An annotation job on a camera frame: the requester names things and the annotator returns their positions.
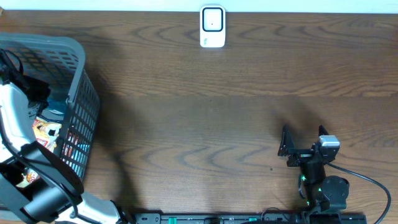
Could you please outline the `blue mouthwash bottle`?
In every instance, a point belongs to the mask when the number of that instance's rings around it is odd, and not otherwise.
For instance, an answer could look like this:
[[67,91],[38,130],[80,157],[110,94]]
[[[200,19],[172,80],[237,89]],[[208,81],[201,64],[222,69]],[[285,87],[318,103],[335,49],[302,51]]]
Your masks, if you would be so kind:
[[47,102],[49,105],[43,110],[42,117],[49,121],[63,121],[67,110],[65,102],[56,101],[51,98]]

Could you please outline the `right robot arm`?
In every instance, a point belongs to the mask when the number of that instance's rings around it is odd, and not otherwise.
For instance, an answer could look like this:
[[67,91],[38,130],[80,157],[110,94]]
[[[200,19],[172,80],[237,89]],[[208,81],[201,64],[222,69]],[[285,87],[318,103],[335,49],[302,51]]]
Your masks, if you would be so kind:
[[326,175],[325,164],[335,160],[340,149],[336,136],[323,126],[318,128],[318,140],[309,149],[295,147],[288,125],[282,128],[282,139],[277,153],[287,158],[287,166],[299,167],[299,193],[307,201],[300,212],[301,223],[341,223],[341,211],[346,209],[349,182],[336,175]]

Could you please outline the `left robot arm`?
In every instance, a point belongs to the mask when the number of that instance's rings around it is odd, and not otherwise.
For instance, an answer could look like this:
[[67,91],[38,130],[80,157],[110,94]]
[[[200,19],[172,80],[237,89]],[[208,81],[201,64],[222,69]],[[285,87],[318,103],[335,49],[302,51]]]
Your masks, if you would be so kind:
[[110,200],[84,190],[99,98],[75,77],[63,118],[45,111],[50,87],[31,77],[1,84],[1,202],[26,223],[126,223]]

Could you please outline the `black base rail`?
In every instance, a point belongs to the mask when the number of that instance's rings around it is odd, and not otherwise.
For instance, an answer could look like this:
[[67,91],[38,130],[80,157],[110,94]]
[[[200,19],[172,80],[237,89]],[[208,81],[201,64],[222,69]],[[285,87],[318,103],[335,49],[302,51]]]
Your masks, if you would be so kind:
[[137,224],[367,224],[364,215],[311,215],[270,212],[261,214],[136,213]]

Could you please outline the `yellow snack bag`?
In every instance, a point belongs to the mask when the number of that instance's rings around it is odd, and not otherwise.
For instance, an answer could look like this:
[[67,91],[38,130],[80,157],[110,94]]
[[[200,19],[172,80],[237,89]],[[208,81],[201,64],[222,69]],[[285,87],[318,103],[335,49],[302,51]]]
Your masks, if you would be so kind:
[[[61,127],[60,123],[47,121],[41,117],[36,117],[32,125],[36,140],[50,152],[53,152],[57,146],[55,141],[59,136]],[[17,186],[25,188],[38,179],[40,179],[39,174],[33,169],[28,168],[22,173],[22,181]]]

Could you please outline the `white barcode scanner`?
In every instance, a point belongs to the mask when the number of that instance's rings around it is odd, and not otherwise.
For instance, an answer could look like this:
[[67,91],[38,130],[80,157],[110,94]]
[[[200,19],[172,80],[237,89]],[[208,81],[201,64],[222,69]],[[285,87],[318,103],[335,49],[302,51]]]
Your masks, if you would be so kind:
[[222,48],[226,41],[226,11],[220,5],[200,9],[200,46]]

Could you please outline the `grey plastic shopping basket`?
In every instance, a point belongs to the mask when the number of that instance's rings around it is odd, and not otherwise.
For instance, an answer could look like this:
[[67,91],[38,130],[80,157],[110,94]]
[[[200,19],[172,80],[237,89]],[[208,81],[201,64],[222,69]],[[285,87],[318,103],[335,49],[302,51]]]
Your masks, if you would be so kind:
[[104,223],[83,188],[100,111],[75,40],[1,34],[1,205],[26,223]]

